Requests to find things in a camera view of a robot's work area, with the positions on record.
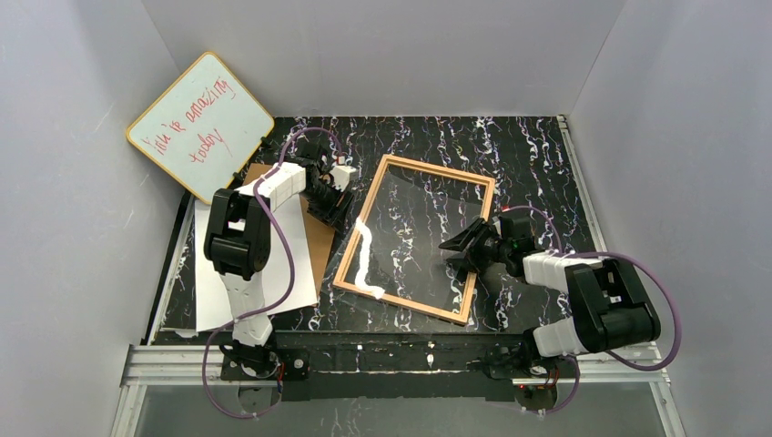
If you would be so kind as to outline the brown frame backing board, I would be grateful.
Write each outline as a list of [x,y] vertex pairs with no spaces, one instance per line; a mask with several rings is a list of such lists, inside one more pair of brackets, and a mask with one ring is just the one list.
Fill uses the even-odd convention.
[[[295,195],[273,211],[294,260],[295,294],[319,292],[336,234],[307,209],[308,201]],[[281,294],[289,284],[290,263],[277,231],[271,229],[270,234],[269,260],[262,274],[263,289]]]

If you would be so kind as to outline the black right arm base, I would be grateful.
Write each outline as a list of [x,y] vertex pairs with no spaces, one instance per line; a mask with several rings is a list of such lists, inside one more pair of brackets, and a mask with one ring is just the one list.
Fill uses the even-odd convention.
[[494,380],[535,378],[550,383],[555,377],[573,376],[565,358],[545,358],[525,344],[494,346],[481,358],[482,371]]

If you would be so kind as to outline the printed colour photo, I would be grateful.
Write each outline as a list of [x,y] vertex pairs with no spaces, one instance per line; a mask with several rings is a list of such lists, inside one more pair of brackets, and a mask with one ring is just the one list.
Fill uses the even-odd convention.
[[[204,238],[210,206],[197,200],[194,203],[195,226],[195,281],[196,331],[213,330],[232,320],[225,284],[204,256]],[[274,212],[281,230],[288,240],[296,269],[291,294],[281,305],[269,310],[269,315],[311,306],[317,302],[317,286],[313,278],[305,219],[298,195],[285,201]],[[265,301],[279,300],[290,282],[290,263],[276,231],[271,232],[268,263],[262,271],[261,283]]]

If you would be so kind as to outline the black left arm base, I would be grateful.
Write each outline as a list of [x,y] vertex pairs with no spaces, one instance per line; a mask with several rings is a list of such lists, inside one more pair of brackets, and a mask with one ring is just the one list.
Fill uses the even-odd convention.
[[220,379],[223,381],[302,381],[310,375],[310,356],[304,350],[284,350],[276,346],[250,347],[226,344],[218,347],[223,355]]

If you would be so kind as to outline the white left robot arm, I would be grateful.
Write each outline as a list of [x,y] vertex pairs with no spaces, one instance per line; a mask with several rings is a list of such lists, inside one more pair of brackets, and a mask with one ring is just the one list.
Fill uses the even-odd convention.
[[345,219],[357,175],[344,158],[304,144],[246,186],[215,193],[203,254],[227,293],[235,342],[264,346],[272,333],[270,313],[294,292],[315,289],[308,241],[292,232],[305,228],[300,201],[335,229]]

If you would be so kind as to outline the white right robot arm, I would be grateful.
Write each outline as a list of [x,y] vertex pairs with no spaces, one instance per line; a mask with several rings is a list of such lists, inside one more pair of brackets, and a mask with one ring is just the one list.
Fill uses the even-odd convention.
[[476,218],[439,247],[452,252],[447,262],[460,271],[481,274],[501,264],[516,279],[567,295],[568,318],[524,333],[531,357],[606,352],[656,340],[661,333],[660,319],[631,262],[540,249],[527,218]]

